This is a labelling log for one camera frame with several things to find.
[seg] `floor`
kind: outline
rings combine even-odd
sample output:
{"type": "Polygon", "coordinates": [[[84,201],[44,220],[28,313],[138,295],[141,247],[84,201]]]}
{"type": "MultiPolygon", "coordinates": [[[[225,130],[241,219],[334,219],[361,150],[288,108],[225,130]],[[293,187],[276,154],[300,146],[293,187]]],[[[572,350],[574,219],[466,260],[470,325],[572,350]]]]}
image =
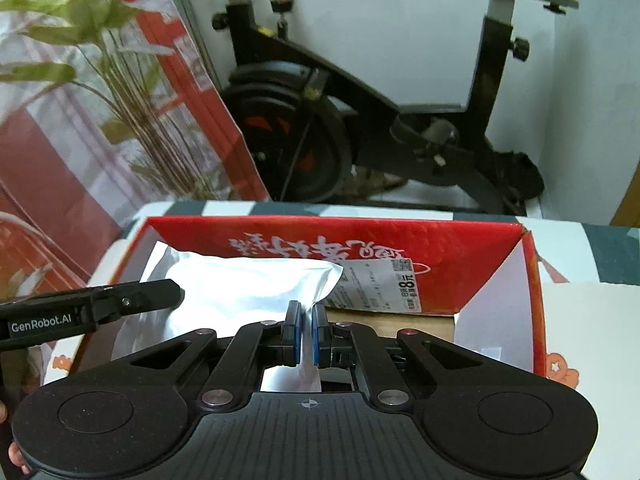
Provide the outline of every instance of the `floor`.
{"type": "MultiPolygon", "coordinates": [[[[379,193],[369,197],[369,200],[383,202],[405,202],[409,204],[424,204],[450,206],[452,208],[476,208],[478,203],[458,186],[437,187],[429,186],[415,180],[410,180],[399,189],[379,193]]],[[[538,199],[527,202],[527,216],[531,218],[542,218],[540,211],[540,201],[538,199]]]]}

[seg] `finger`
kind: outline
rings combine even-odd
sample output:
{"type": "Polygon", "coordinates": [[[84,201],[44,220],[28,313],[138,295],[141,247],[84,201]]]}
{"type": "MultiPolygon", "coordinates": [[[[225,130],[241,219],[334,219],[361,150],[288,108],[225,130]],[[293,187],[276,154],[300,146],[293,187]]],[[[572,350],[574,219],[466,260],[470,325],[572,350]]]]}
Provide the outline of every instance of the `finger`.
{"type": "Polygon", "coordinates": [[[17,467],[24,467],[24,459],[22,458],[22,453],[18,449],[18,445],[15,442],[12,442],[9,446],[9,460],[11,463],[17,467]]]}

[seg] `white package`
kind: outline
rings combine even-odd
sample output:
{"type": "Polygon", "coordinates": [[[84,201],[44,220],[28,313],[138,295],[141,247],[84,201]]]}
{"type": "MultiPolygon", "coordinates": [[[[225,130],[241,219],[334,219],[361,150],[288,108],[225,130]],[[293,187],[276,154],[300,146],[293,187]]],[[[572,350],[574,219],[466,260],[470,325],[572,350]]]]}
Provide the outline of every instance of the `white package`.
{"type": "Polygon", "coordinates": [[[342,267],[321,260],[300,258],[218,258],[181,253],[157,243],[142,281],[171,278],[185,291],[175,309],[130,316],[115,341],[113,359],[159,342],[213,328],[218,337],[236,334],[242,325],[284,320],[290,300],[302,304],[301,364],[265,371],[262,391],[319,392],[318,369],[313,365],[310,312],[313,304],[334,288],[342,267]]]}

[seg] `cardboard box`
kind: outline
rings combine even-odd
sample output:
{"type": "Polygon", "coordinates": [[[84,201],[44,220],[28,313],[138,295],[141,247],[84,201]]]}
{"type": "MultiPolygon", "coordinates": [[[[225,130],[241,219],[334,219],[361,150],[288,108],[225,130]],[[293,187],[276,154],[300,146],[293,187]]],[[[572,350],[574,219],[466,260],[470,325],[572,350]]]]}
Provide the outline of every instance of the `cardboard box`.
{"type": "MultiPolygon", "coordinates": [[[[410,259],[420,299],[416,314],[446,316],[440,327],[449,328],[436,335],[450,336],[455,315],[456,344],[545,375],[537,256],[531,233],[520,224],[306,216],[148,218],[112,283],[139,280],[159,241],[179,251],[225,258],[410,259]]],[[[336,319],[335,312],[330,316],[336,319]]],[[[405,326],[422,326],[428,318],[399,319],[405,326]]],[[[86,336],[72,370],[105,362],[119,326],[112,323],[86,336]]]]}

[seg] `stationary bike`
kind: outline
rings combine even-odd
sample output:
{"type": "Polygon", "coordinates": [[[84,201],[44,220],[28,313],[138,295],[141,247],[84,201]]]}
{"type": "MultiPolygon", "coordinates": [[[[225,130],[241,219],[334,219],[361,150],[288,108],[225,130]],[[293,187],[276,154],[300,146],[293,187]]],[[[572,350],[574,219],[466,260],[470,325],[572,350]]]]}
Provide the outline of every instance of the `stationary bike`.
{"type": "MultiPolygon", "coordinates": [[[[556,14],[578,7],[575,0],[541,1],[556,14]]],[[[399,107],[290,42],[293,4],[271,0],[277,32],[256,25],[251,0],[228,0],[212,20],[216,30],[229,29],[238,64],[222,98],[274,200],[327,200],[352,165],[460,186],[492,214],[524,214],[524,201],[542,193],[542,176],[526,154],[497,152],[485,137],[508,53],[522,62],[529,56],[527,40],[511,39],[515,0],[489,0],[466,108],[399,107]]]]}

